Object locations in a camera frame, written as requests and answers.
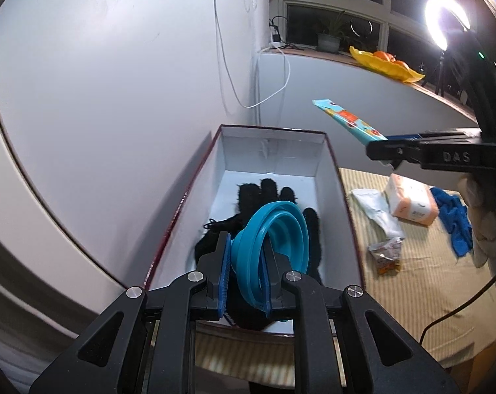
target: black cable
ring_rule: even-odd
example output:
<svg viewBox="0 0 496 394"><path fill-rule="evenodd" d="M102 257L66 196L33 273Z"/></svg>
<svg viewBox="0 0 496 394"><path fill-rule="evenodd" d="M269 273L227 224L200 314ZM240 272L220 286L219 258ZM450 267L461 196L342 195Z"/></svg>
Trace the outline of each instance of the black cable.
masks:
<svg viewBox="0 0 496 394"><path fill-rule="evenodd" d="M283 19L286 19L286 22L288 22L288 18L287 18L286 16L280 16L280 15L278 15L278 16L274 16L274 17L272 18L272 24L274 23L274 19L275 19L275 18L283 18Z"/></svg>
<svg viewBox="0 0 496 394"><path fill-rule="evenodd" d="M443 317L438 318L437 320L431 322L428 326L426 326L426 328L423 330L423 333L421 334L421 338L419 340L419 345L423 345L423 339L425 338L425 334L428 331L428 329L430 329L432 326L435 326L438 323L441 323L443 320L446 320L448 317L452 317L453 315L459 313L461 310L468 307L470 304L472 304L472 302L477 300L483 293L485 293L487 290L489 290L490 287L495 282L496 282L496 274L494 274L494 277L492 277L490 279L490 281L485 286L483 286L483 288L478 293L476 293L472 298L470 298L467 302L465 302L464 304L457 307L455 310L450 311L450 313L445 314Z"/></svg>

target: orange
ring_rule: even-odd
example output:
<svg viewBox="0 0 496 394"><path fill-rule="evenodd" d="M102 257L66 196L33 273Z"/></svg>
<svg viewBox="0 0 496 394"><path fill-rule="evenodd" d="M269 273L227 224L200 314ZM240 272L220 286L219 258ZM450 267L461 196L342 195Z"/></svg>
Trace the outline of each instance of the orange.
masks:
<svg viewBox="0 0 496 394"><path fill-rule="evenodd" d="M390 57L388 56L388 53L382 52L381 50L374 52L372 56L375 56L375 57L378 57L379 59L383 59L384 61L390 62Z"/></svg>
<svg viewBox="0 0 496 394"><path fill-rule="evenodd" d="M405 69L410 69L409 65L407 65L406 63L404 63L403 61L394 61L394 63L400 65L401 67L405 68Z"/></svg>

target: yellow fruit plate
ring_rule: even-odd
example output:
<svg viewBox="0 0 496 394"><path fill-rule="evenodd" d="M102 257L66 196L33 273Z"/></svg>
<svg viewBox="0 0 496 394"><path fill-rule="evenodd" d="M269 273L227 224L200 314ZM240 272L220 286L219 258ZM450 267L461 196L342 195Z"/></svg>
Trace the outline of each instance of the yellow fruit plate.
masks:
<svg viewBox="0 0 496 394"><path fill-rule="evenodd" d="M419 74L410 68L406 69L396 63L380 59L369 52L357 50L354 46L350 46L350 54L364 67L394 78L394 80L400 80L403 83L415 83L425 77L425 75Z"/></svg>

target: white wall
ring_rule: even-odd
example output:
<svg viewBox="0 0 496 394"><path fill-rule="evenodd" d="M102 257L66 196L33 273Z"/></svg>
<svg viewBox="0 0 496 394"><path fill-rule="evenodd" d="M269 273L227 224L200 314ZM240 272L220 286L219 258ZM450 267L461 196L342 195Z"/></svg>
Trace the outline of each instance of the white wall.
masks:
<svg viewBox="0 0 496 394"><path fill-rule="evenodd" d="M477 125L439 100L365 69L305 56L288 56L291 76L285 90L260 106L263 125L326 132L340 167L389 175L391 171L367 158L364 147L335 120L312 104L331 99L384 135L419 133ZM261 97L283 85L283 56L262 55ZM423 170L402 163L397 173L441 188L456 189L458 173Z"/></svg>
<svg viewBox="0 0 496 394"><path fill-rule="evenodd" d="M226 59L249 103L244 0L217 0ZM0 119L37 195L92 259L141 284L220 123L253 117L223 71L212 0L6 0ZM23 244L10 251L23 254Z"/></svg>

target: potted plant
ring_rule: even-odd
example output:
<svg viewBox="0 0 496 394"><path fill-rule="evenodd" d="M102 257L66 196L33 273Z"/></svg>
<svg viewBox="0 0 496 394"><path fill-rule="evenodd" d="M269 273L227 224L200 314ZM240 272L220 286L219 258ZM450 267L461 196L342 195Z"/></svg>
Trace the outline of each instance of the potted plant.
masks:
<svg viewBox="0 0 496 394"><path fill-rule="evenodd" d="M317 50L336 54L339 52L341 39L346 38L342 28L344 11L339 13L336 18L323 19L320 21L320 32L317 33Z"/></svg>

